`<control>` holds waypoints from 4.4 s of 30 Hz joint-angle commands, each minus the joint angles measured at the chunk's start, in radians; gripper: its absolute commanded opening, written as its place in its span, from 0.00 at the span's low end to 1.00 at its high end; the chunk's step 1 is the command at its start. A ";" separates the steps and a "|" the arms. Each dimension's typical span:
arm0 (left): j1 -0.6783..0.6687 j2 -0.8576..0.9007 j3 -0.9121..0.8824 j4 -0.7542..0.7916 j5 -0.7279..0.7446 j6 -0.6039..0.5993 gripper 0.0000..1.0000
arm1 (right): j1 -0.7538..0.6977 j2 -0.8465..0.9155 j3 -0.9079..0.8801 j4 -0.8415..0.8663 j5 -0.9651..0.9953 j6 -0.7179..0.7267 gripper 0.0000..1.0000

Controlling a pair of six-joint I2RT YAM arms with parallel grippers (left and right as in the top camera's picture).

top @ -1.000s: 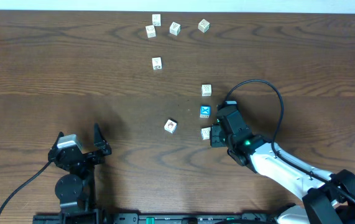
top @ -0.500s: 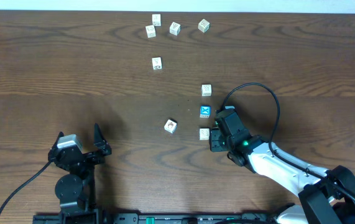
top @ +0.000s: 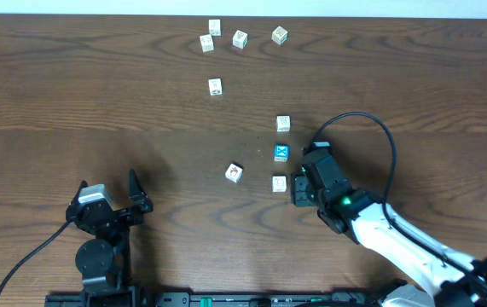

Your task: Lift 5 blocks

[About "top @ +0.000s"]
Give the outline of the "blue-sided smiley wooden block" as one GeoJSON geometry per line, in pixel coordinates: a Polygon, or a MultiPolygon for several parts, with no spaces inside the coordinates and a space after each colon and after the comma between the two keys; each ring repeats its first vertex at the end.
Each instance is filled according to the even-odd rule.
{"type": "Polygon", "coordinates": [[[284,193],[287,191],[287,177],[273,176],[272,177],[272,191],[274,193],[284,193]]]}

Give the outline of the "blue X wooden block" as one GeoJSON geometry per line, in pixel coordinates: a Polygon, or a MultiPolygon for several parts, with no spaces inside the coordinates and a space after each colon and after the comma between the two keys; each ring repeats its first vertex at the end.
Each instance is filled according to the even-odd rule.
{"type": "Polygon", "coordinates": [[[274,161],[275,162],[287,162],[290,154],[290,147],[288,145],[276,144],[274,161]]]}

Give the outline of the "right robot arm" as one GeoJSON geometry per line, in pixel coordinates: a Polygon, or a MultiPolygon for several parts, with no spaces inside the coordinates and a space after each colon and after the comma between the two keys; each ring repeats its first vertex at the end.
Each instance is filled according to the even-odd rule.
{"type": "Polygon", "coordinates": [[[403,271],[436,306],[487,306],[487,258],[446,246],[398,215],[386,200],[355,189],[328,147],[303,151],[291,177],[291,201],[314,206],[336,234],[377,252],[403,271]]]}

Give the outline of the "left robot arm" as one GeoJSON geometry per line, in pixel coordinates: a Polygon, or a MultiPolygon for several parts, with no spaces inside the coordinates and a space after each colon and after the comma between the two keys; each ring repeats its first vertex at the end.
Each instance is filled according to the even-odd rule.
{"type": "Polygon", "coordinates": [[[66,220],[93,235],[77,251],[75,266],[82,276],[85,306],[149,306],[148,291],[132,283],[130,228],[144,223],[154,210],[136,172],[129,171],[131,206],[114,210],[103,184],[82,181],[66,210],[66,220]]]}

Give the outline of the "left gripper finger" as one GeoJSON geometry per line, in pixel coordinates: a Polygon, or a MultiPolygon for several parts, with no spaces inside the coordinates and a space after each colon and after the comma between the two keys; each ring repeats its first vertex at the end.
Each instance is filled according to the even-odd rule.
{"type": "Polygon", "coordinates": [[[82,192],[82,190],[83,190],[84,188],[87,188],[87,187],[88,187],[88,183],[87,183],[85,180],[83,180],[83,181],[82,181],[82,182],[79,184],[79,186],[78,186],[78,191],[77,191],[77,193],[75,194],[75,196],[73,197],[73,199],[72,199],[72,201],[71,201],[71,203],[70,203],[70,208],[71,208],[71,209],[77,208],[77,207],[80,205],[80,202],[79,202],[79,200],[78,200],[78,199],[79,199],[79,196],[80,196],[80,193],[82,192]]]}
{"type": "Polygon", "coordinates": [[[149,213],[154,210],[154,204],[143,190],[134,169],[129,171],[129,197],[141,212],[149,213]]]}

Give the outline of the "wooden block mid table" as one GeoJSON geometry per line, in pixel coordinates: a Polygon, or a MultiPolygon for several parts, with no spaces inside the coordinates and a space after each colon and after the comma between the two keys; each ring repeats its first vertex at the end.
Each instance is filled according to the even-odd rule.
{"type": "Polygon", "coordinates": [[[289,132],[291,129],[291,118],[288,115],[278,115],[276,117],[276,131],[289,132]]]}

